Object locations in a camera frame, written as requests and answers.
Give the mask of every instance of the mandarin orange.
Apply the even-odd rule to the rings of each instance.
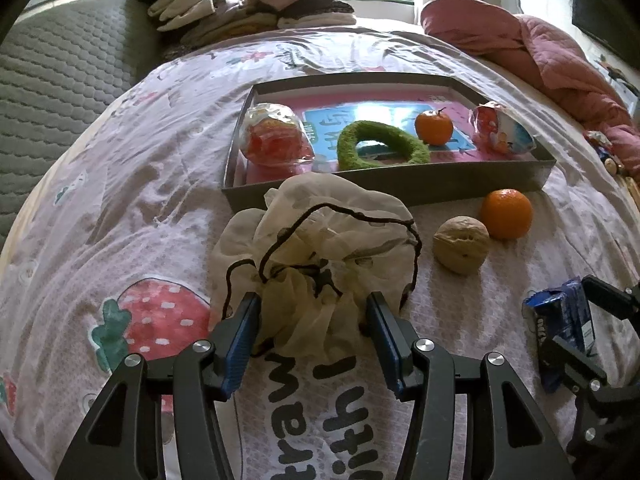
[[[521,238],[531,228],[533,207],[529,199],[515,189],[500,189],[484,197],[480,221],[498,240]]]
[[[422,142],[444,146],[453,135],[453,121],[441,110],[426,110],[415,118],[415,133]]]

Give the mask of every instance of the strawberry print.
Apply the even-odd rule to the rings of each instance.
[[[273,52],[252,52],[251,54],[245,54],[242,57],[233,57],[229,59],[226,64],[228,65],[236,65],[238,63],[244,63],[245,61],[254,60],[254,62],[258,62],[261,59],[273,54]]]
[[[9,415],[15,413],[16,386],[8,373],[4,373],[0,378],[0,402],[4,402]]]
[[[92,331],[100,368],[113,371],[128,354],[147,360],[180,353],[209,333],[209,305],[178,283],[146,278],[131,285],[117,300],[102,306],[104,324]],[[173,411],[173,397],[162,398],[162,410]]]

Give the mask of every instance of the black lettering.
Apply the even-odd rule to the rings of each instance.
[[[313,466],[307,465],[304,471],[298,471],[295,466],[288,465],[284,468],[284,473],[273,475],[271,480],[314,480],[316,470]]]
[[[302,402],[283,404],[273,410],[273,413],[271,413],[271,427],[278,438],[285,437],[284,430],[294,436],[305,433],[306,421],[302,413]]]
[[[370,464],[378,459],[378,452],[375,449],[369,449],[349,459],[349,469],[356,469],[361,465]]]
[[[382,480],[382,473],[380,471],[361,469],[360,471],[351,473],[349,480]]]
[[[352,426],[356,422],[361,422],[369,416],[369,410],[367,408],[358,408],[352,412],[347,411],[347,407],[352,402],[358,400],[364,395],[364,388],[362,386],[354,386],[353,388],[341,393],[337,399],[335,399],[335,413],[336,416],[328,418],[322,423],[322,428],[325,431],[335,431]]]
[[[292,448],[284,439],[278,441],[278,447],[282,452],[282,454],[278,457],[278,462],[280,462],[281,464],[295,464],[297,462],[304,462],[305,460],[311,460],[314,455],[310,449]]]
[[[280,402],[298,389],[298,379],[289,373],[296,365],[296,360],[293,357],[283,357],[274,353],[267,355],[264,360],[279,364],[271,371],[269,378],[276,383],[282,384],[282,386],[271,392],[268,399],[269,402]]]
[[[338,132],[327,132],[324,134],[324,140],[329,143],[329,150],[336,150],[338,148],[338,137],[340,137],[340,132],[341,130]]]
[[[343,374],[356,367],[356,356],[345,357],[330,365],[318,365],[314,367],[315,379],[329,379],[336,375]]]
[[[366,442],[371,442],[372,440],[373,429],[369,424],[365,424],[364,429],[360,433],[356,433],[353,430],[345,431],[344,439],[332,443],[330,448],[334,453],[348,451],[350,455],[354,455],[358,451],[358,446]]]

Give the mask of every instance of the plastic-wrapped fruit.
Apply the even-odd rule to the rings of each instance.
[[[240,150],[258,166],[292,166],[314,160],[302,122],[285,105],[262,103],[247,110]]]
[[[476,272],[489,253],[489,233],[481,221],[456,216],[444,222],[433,235],[433,255],[458,274]]]

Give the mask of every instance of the quilted mattress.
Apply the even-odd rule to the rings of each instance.
[[[137,0],[79,0],[14,25],[0,45],[0,250],[49,166],[160,53]]]

